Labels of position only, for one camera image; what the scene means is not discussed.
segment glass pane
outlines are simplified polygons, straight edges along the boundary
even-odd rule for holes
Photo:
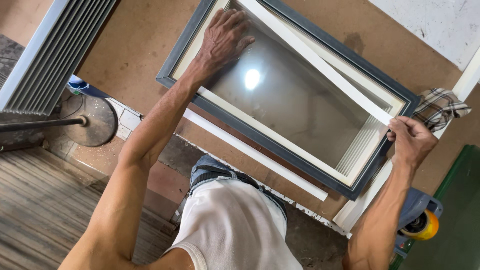
[[[230,8],[241,10],[233,3]],[[246,35],[256,42],[204,87],[335,168],[369,113],[251,14],[250,19]]]

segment man's left arm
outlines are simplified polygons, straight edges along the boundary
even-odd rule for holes
[[[250,22],[245,12],[219,10],[199,54],[127,140],[119,163],[88,228],[60,269],[129,268],[142,214],[150,168],[170,140],[203,81],[254,42],[241,38]]]

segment hardboard surface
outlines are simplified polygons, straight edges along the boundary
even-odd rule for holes
[[[199,2],[122,0],[77,75],[147,114],[167,91],[155,77]],[[431,87],[451,89],[461,75],[446,58],[367,0],[285,0],[285,3],[414,93]],[[474,136],[471,122],[477,121],[473,101],[476,96],[474,92],[468,100],[473,107],[472,115],[456,120],[449,127],[434,154],[420,168],[414,186],[424,186],[429,193],[435,191],[456,156],[450,154],[461,150],[459,145],[467,143],[467,136]],[[183,124],[195,126],[185,119]],[[464,129],[455,129],[458,125]],[[229,157],[230,164],[242,167],[244,172],[257,175],[258,180],[270,182],[277,189],[288,186],[285,188],[288,197],[329,220],[346,202],[330,192],[322,203],[280,176],[266,180],[267,175],[276,173],[205,131],[192,132],[189,140],[197,145],[200,142],[211,145],[205,149],[218,157]]]

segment window frame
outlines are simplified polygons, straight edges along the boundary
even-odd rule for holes
[[[275,13],[277,16],[283,18],[291,25],[302,31],[304,34],[311,37],[314,41],[323,45],[331,53],[338,56],[346,63],[350,64],[353,68],[357,69],[360,73],[367,76],[379,86],[385,88],[387,91],[398,97],[405,102],[403,109],[399,115],[411,116],[420,102],[420,98],[413,94],[411,91],[403,87],[401,84],[381,72],[372,64],[364,60],[361,56],[351,51],[345,45],[334,39],[327,34],[321,28],[310,22],[308,19],[291,9],[289,6],[279,0],[257,0],[264,7]],[[189,48],[191,41],[195,38],[196,33],[201,28],[203,21],[207,19],[210,11],[213,9],[216,0],[202,0],[195,10],[193,16],[182,32],[179,40],[175,44],[172,52],[168,56],[164,65],[162,66],[156,80],[163,84],[165,87],[172,87],[176,80],[172,78],[175,72],[176,66],[182,60],[184,53]],[[192,99],[192,103],[203,109],[204,111],[215,116],[228,126],[234,128],[238,132],[244,134],[255,143],[268,149],[275,155],[284,159],[286,162],[292,164],[296,168],[305,172],[313,177],[320,183],[328,186],[329,188],[339,192],[350,200],[355,200],[366,186],[367,182],[376,173],[387,151],[391,147],[392,143],[386,139],[386,136],[380,141],[380,144],[373,152],[366,165],[359,173],[357,179],[352,186],[348,186],[326,172],[322,171],[318,167],[314,166],[310,162],[306,161],[301,156],[293,153],[283,145],[272,140],[266,135],[260,133],[250,125],[241,121],[237,117],[228,113],[218,105],[209,101],[205,97],[196,94]]]

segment white wall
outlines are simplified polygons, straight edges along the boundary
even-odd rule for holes
[[[464,71],[480,47],[480,0],[369,0]]]

